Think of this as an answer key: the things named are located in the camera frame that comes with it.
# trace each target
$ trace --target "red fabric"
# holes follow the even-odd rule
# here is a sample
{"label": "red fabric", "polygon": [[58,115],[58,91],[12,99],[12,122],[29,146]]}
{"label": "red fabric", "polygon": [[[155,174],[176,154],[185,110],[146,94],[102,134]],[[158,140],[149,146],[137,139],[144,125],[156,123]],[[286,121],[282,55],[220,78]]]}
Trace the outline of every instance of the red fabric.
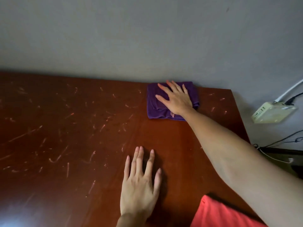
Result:
{"label": "red fabric", "polygon": [[191,227],[266,227],[248,216],[204,195]]}

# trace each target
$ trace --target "finger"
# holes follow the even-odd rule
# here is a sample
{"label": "finger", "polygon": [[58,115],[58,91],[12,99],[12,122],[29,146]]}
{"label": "finger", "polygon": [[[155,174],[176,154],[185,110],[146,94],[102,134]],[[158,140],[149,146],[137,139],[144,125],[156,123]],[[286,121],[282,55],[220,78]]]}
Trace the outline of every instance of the finger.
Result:
{"label": "finger", "polygon": [[162,180],[162,170],[161,168],[158,169],[156,176],[154,177],[154,192],[153,195],[158,198],[159,192],[160,192],[160,185],[161,185],[161,180]]}
{"label": "finger", "polygon": [[136,174],[136,166],[137,166],[137,157],[139,154],[139,147],[136,147],[135,151],[134,151],[134,158],[133,161],[131,162],[131,173],[129,175],[129,177],[133,177]]}
{"label": "finger", "polygon": [[139,149],[139,155],[137,157],[137,169],[136,169],[136,175],[142,176],[143,171],[142,171],[142,162],[143,162],[143,155],[144,155],[144,150],[143,147],[141,146]]}
{"label": "finger", "polygon": [[169,82],[168,80],[166,81],[166,83],[168,84],[168,86],[172,89],[173,92],[177,92],[177,88],[174,84],[172,84],[171,82]]}
{"label": "finger", "polygon": [[175,81],[172,81],[172,83],[176,86],[178,91],[182,92],[182,88]]}
{"label": "finger", "polygon": [[185,94],[188,94],[188,91],[187,91],[187,89],[186,89],[186,87],[185,87],[184,84],[182,85],[182,88],[183,88],[184,93],[185,93]]}
{"label": "finger", "polygon": [[161,103],[163,103],[166,107],[168,106],[169,100],[166,100],[166,99],[164,99],[162,96],[159,96],[159,95],[156,95],[156,98],[157,98]]}
{"label": "finger", "polygon": [[168,94],[169,96],[172,94],[172,91],[170,91],[168,87],[164,87],[161,84],[158,84],[158,87],[161,88],[163,91],[165,91],[165,93]]}
{"label": "finger", "polygon": [[128,179],[129,176],[129,163],[130,163],[130,158],[127,156],[126,162],[125,162],[125,168],[124,168],[124,181]]}
{"label": "finger", "polygon": [[154,164],[154,150],[151,150],[149,154],[149,160],[147,161],[146,164],[146,169],[144,173],[144,177],[152,178],[152,166]]}

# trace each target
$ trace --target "extension socket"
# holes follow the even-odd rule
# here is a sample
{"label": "extension socket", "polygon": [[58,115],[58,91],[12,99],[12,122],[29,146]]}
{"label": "extension socket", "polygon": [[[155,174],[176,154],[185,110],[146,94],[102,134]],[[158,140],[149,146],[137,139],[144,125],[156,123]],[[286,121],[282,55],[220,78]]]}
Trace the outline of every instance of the extension socket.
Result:
{"label": "extension socket", "polygon": [[294,112],[297,107],[285,102],[266,102],[253,115],[254,123],[278,123]]}

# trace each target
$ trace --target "cleaning cloth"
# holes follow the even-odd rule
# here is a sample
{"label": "cleaning cloth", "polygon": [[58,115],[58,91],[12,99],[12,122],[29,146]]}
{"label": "cleaning cloth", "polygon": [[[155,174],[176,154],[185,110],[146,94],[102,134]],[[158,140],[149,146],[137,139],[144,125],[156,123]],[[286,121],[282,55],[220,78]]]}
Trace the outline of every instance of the cleaning cloth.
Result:
{"label": "cleaning cloth", "polygon": [[190,227],[266,227],[204,195]]}
{"label": "cleaning cloth", "polygon": [[[192,82],[177,82],[177,84],[182,87],[186,87],[189,98],[192,102],[192,106],[195,110],[199,107],[198,91]],[[161,83],[161,85],[170,87],[166,83]],[[157,83],[152,83],[147,86],[147,115],[150,119],[173,119],[185,121],[185,119],[180,115],[174,115],[169,111],[169,109],[161,103],[155,95],[160,95],[164,99],[169,100],[169,96],[158,87]]]}

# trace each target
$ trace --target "wooden table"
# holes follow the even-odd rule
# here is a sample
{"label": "wooden table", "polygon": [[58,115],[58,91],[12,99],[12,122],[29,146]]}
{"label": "wooden table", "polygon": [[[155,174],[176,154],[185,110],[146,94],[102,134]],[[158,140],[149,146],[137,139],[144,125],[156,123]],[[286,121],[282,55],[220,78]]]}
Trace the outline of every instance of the wooden table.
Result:
{"label": "wooden table", "polygon": [[[136,146],[155,149],[154,171],[163,170],[149,226],[189,226],[209,193],[256,217],[186,122],[148,119],[146,87],[0,73],[0,225],[115,226],[125,159]],[[199,97],[199,112],[248,141],[231,90],[199,87]]]}

